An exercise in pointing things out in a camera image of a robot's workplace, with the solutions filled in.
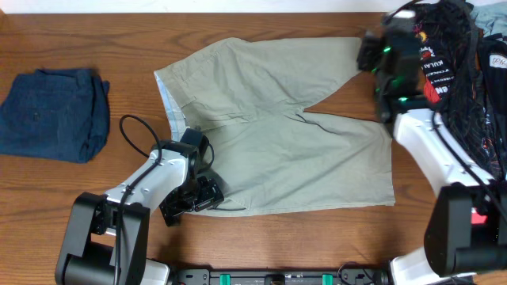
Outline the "khaki green shorts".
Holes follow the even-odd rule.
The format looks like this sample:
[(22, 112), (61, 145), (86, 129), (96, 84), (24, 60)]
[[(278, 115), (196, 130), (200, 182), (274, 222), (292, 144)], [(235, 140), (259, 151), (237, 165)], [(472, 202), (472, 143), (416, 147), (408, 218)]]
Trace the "khaki green shorts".
[(200, 130), (224, 201), (215, 217), (391, 206), (380, 123), (313, 113), (358, 74), (356, 37), (227, 38), (156, 70), (172, 135)]

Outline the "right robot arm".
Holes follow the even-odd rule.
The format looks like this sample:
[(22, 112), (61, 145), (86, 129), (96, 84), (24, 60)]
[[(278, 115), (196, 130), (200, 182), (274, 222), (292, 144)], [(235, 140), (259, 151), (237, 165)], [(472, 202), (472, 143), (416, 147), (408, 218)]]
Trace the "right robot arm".
[(465, 283), (506, 268), (506, 183), (478, 167), (418, 90), (414, 20), (407, 8), (386, 14), (383, 35), (366, 33), (357, 57), (359, 69), (375, 75), (378, 120), (409, 151), (436, 196), (424, 245), (390, 262), (391, 282)]

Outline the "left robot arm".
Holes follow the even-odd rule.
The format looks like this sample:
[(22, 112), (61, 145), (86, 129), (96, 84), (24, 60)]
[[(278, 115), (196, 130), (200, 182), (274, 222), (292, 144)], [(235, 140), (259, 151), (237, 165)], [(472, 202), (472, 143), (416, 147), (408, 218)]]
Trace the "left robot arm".
[(157, 142), (147, 161), (103, 195), (74, 202), (55, 269), (58, 284), (169, 284), (168, 265), (147, 259), (150, 218), (160, 210), (167, 226), (187, 212), (224, 200), (203, 159), (212, 148), (200, 131)]

